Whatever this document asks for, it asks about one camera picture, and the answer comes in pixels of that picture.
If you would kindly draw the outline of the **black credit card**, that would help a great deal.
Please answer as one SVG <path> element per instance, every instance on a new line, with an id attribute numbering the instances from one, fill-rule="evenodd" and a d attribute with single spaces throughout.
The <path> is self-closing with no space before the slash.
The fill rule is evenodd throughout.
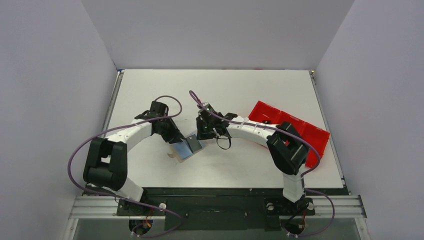
<path id="1" fill-rule="evenodd" d="M 197 139 L 196 134 L 188 136 L 185 140 L 188 148 L 192 153 L 195 153 L 203 148 L 202 143 Z"/>

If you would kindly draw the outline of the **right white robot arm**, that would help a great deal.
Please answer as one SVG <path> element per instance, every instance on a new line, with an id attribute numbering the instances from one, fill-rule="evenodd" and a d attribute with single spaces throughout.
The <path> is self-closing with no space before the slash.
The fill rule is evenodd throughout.
<path id="1" fill-rule="evenodd" d="M 196 118 L 197 139 L 219 137 L 243 139 L 266 147 L 274 165 L 283 176 L 282 207 L 294 214 L 302 207 L 305 196 L 306 160 L 309 148 L 296 129 L 288 122 L 280 125 L 251 121 L 235 113 L 222 115 L 208 103 L 200 105 Z"/>

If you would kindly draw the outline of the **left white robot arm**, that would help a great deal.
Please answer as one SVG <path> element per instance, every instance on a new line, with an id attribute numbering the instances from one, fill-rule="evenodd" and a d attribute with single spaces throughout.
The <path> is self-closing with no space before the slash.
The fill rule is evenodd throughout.
<path id="1" fill-rule="evenodd" d="M 83 171 L 86 183 L 104 187 L 127 199 L 136 215 L 149 209 L 144 189 L 128 178 L 128 152 L 142 140 L 157 134 L 168 144 L 181 143 L 184 136 L 171 117 L 169 107 L 152 101 L 150 108 L 137 115 L 131 124 L 107 137 L 91 140 Z"/>

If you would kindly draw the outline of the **beige leather card holder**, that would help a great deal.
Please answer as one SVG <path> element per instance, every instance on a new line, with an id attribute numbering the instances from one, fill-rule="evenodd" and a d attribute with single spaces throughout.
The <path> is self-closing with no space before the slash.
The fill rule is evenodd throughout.
<path id="1" fill-rule="evenodd" d="M 195 153 L 192 153 L 187 145 L 186 138 L 193 134 L 197 135 L 197 131 L 195 130 L 189 133 L 188 135 L 186 135 L 185 138 L 183 139 L 183 142 L 170 144 L 169 145 L 170 152 L 167 154 L 168 157 L 171 159 L 177 160 L 179 163 L 182 163 L 208 146 L 208 143 L 205 140 L 199 140 L 203 148 Z"/>

